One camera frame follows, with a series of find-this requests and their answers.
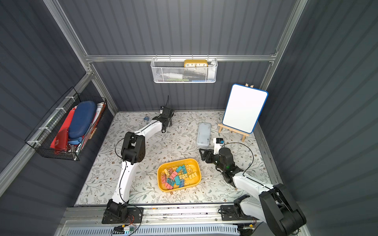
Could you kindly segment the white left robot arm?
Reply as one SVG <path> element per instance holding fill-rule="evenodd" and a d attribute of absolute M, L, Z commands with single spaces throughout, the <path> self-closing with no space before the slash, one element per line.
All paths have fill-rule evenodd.
<path fill-rule="evenodd" d="M 122 206 L 129 202 L 136 170 L 146 155 L 146 141 L 159 132 L 165 133 L 166 129 L 172 126 L 173 116 L 174 109 L 162 106 L 160 114 L 152 118 L 147 125 L 125 134 L 121 147 L 122 170 L 109 204 Z"/>

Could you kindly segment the metal base rail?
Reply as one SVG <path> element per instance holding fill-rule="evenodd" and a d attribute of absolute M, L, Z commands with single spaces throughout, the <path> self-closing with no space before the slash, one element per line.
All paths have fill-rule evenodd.
<path fill-rule="evenodd" d="M 256 213 L 245 219 L 223 217 L 220 214 L 222 203 L 141 205 L 143 208 L 142 226 L 174 224 L 242 224 L 261 222 Z M 105 206 L 68 207 L 61 220 L 63 226 L 100 226 Z"/>

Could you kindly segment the pink binder clip pair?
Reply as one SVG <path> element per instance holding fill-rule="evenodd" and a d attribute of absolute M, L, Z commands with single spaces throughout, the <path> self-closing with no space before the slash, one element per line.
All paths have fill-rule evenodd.
<path fill-rule="evenodd" d="M 171 190 L 174 188 L 175 181 L 173 181 L 171 178 L 168 178 L 166 174 L 162 174 L 160 176 L 161 183 L 163 187 L 167 190 Z"/>

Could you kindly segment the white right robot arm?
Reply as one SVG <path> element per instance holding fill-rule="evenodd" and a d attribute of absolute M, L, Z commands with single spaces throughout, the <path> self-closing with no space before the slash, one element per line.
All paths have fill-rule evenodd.
<path fill-rule="evenodd" d="M 306 225 L 305 214 L 285 185 L 267 184 L 249 176 L 235 164 L 229 148 L 201 148 L 199 152 L 203 161 L 215 165 L 226 183 L 246 192 L 232 205 L 220 207 L 224 221 L 257 219 L 276 236 L 289 236 Z"/>

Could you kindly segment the teal binder clip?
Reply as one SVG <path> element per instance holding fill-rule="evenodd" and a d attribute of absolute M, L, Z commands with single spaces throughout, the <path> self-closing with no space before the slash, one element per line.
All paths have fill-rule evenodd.
<path fill-rule="evenodd" d="M 182 165 L 182 166 L 179 166 L 177 169 L 176 169 L 176 173 L 178 175 L 186 175 L 188 172 L 187 172 L 187 169 L 186 169 L 186 165 Z"/>

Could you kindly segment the floral table mat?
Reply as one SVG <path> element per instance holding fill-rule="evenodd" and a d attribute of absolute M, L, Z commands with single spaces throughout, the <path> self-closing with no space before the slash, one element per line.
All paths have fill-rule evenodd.
<path fill-rule="evenodd" d="M 154 112 L 120 112 L 113 119 L 94 164 L 76 200 L 77 206 L 105 205 L 111 199 L 122 174 L 120 149 L 126 132 L 142 128 L 145 118 Z M 269 183 L 270 175 L 261 156 L 256 138 L 218 132 L 222 111 L 179 111 L 165 133 L 157 133 L 146 143 L 146 155 L 136 169 L 130 202 L 136 204 L 222 203 L 232 202 L 244 192 L 227 184 L 215 167 L 201 160 L 196 143 L 198 125 L 211 124 L 211 136 L 224 138 L 235 163 L 252 177 Z M 199 185 L 184 190 L 163 192 L 158 187 L 157 171 L 161 164 L 186 158 L 197 160 L 202 175 Z"/>

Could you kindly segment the yellow clock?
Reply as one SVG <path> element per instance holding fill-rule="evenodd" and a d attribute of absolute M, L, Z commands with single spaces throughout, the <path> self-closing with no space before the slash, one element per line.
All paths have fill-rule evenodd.
<path fill-rule="evenodd" d="M 184 68 L 206 68 L 208 67 L 207 60 L 185 60 L 184 61 Z"/>

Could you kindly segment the translucent plastic box lid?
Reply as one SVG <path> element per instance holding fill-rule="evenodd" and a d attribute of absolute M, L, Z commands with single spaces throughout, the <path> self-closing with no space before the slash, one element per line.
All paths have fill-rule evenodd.
<path fill-rule="evenodd" d="M 198 126 L 196 144 L 200 148 L 208 148 L 211 139 L 211 124 L 200 123 Z"/>

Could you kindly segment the yellow binder clip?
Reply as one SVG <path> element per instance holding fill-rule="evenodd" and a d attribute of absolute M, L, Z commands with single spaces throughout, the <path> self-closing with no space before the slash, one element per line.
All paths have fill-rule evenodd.
<path fill-rule="evenodd" d="M 165 175 L 166 175 L 167 177 L 170 175 L 168 169 L 164 169 L 164 173 L 165 173 Z"/>

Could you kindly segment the small wooden easel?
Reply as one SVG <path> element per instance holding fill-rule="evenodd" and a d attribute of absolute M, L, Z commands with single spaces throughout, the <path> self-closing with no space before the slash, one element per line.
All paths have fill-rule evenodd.
<path fill-rule="evenodd" d="M 226 130 L 229 130 L 230 132 L 234 132 L 234 133 L 242 135 L 242 142 L 245 142 L 246 138 L 250 136 L 249 133 L 234 129 L 234 128 L 226 126 L 224 124 L 218 124 L 218 127 L 219 127 L 219 130 L 218 130 L 219 133 L 221 133 L 221 131 L 223 129 L 226 129 Z"/>

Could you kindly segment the red pouch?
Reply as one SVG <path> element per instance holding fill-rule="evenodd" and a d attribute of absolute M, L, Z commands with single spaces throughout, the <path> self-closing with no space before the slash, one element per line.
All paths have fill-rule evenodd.
<path fill-rule="evenodd" d="M 68 141 L 69 141 L 69 129 L 64 128 L 58 132 L 53 142 L 51 143 L 50 148 L 53 148 L 56 151 L 67 151 Z"/>

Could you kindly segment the blue oval case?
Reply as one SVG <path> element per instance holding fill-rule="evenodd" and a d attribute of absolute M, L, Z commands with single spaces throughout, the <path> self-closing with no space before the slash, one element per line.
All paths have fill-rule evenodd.
<path fill-rule="evenodd" d="M 93 101 L 83 101 L 75 109 L 69 126 L 69 139 L 77 139 L 84 136 L 90 127 L 97 110 L 97 104 Z"/>

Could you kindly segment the blue framed whiteboard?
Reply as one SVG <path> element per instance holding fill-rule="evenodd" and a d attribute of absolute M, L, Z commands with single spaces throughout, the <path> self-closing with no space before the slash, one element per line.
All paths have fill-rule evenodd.
<path fill-rule="evenodd" d="M 244 133 L 253 133 L 268 96 L 265 90 L 233 84 L 222 124 Z"/>

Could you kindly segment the yellow plastic storage box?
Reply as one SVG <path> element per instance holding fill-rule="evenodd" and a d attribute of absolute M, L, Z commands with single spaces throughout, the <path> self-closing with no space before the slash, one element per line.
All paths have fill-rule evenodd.
<path fill-rule="evenodd" d="M 168 169 L 168 171 L 171 175 L 174 171 L 176 171 L 176 169 L 179 166 L 182 166 L 182 165 L 186 165 L 186 169 L 187 169 L 188 173 L 186 175 L 177 175 L 177 176 L 179 176 L 181 179 L 185 180 L 185 186 L 182 187 L 182 188 L 178 188 L 178 186 L 175 184 L 173 189 L 171 189 L 171 190 L 165 189 L 163 187 L 162 183 L 161 183 L 161 180 L 160 180 L 160 176 L 162 174 L 165 174 L 164 169 Z M 157 170 L 158 186 L 159 186 L 159 189 L 162 192 L 172 192 L 172 191 L 176 191 L 176 190 L 182 190 L 182 189 L 186 189 L 186 188 L 190 188 L 190 187 L 195 187 L 195 186 L 199 185 L 199 183 L 201 182 L 201 179 L 202 179 L 202 175 L 201 175 L 201 172 L 200 172 L 199 163 L 193 158 L 187 158 L 187 159 L 182 159 L 182 160 L 178 160 L 178 161 L 172 161 L 172 162 L 164 163 L 164 164 L 160 165 L 158 170 Z"/>

